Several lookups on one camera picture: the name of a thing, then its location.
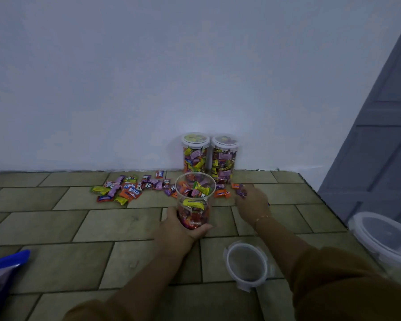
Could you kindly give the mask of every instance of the brown shirt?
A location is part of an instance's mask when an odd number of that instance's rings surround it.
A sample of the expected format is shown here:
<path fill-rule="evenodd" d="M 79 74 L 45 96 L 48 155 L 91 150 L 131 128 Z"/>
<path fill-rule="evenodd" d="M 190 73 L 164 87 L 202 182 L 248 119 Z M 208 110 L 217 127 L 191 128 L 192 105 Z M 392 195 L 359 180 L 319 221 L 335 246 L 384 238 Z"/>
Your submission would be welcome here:
<path fill-rule="evenodd" d="M 387 280 L 363 259 L 325 247 L 304 253 L 289 280 L 295 318 L 305 320 L 401 321 L 401 285 Z M 132 321 L 113 298 L 72 308 L 64 321 Z"/>

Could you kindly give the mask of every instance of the white lid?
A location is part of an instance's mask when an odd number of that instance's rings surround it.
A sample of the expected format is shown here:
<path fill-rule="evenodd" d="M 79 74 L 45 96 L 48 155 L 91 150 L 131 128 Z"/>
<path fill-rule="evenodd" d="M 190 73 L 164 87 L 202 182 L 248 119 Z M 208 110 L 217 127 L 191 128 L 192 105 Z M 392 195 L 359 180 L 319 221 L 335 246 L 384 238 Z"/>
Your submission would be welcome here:
<path fill-rule="evenodd" d="M 348 224 L 358 241 L 379 260 L 401 267 L 401 223 L 377 213 L 359 212 Z"/>
<path fill-rule="evenodd" d="M 215 135 L 211 140 L 214 147 L 220 150 L 235 150 L 239 147 L 239 142 L 235 136 L 231 134 Z"/>
<path fill-rule="evenodd" d="M 258 247 L 241 241 L 230 244 L 223 252 L 227 271 L 243 291 L 262 285 L 267 277 L 274 276 L 274 267 L 267 264 L 267 256 Z"/>
<path fill-rule="evenodd" d="M 182 145 L 186 148 L 207 148 L 209 141 L 208 135 L 199 132 L 187 133 L 181 137 Z"/>

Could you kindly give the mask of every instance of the door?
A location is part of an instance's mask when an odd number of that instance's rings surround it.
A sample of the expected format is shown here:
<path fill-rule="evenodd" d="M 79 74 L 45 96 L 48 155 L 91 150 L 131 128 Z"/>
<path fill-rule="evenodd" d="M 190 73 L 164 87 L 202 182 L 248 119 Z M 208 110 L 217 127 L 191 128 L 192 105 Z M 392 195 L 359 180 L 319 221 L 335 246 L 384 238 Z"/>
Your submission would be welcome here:
<path fill-rule="evenodd" d="M 360 211 L 401 223 L 401 36 L 318 193 L 346 224 Z"/>

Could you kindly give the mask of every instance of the person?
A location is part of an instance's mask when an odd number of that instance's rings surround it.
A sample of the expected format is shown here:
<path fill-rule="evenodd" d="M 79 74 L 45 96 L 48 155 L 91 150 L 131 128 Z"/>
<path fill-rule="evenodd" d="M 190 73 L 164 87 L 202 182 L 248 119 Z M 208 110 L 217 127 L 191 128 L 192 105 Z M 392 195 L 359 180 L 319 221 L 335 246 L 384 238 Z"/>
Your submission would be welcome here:
<path fill-rule="evenodd" d="M 358 256 L 324 247 L 316 249 L 269 215 L 267 197 L 247 186 L 236 198 L 239 214 L 267 245 L 293 292 L 295 318 L 303 320 L 401 320 L 401 285 L 377 274 Z M 175 208 L 155 232 L 157 255 L 108 301 L 82 303 L 64 321 L 146 321 L 195 241 L 212 226 L 189 231 Z"/>

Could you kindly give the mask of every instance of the blue plastic bag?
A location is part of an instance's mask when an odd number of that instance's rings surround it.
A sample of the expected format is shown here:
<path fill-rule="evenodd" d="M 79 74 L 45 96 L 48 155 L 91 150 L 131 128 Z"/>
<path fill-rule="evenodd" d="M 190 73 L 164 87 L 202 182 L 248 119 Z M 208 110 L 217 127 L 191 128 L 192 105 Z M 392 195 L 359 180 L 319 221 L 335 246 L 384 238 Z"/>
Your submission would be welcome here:
<path fill-rule="evenodd" d="M 12 280 L 19 270 L 30 257 L 30 250 L 24 250 L 13 255 L 0 258 L 0 308 L 6 300 Z"/>

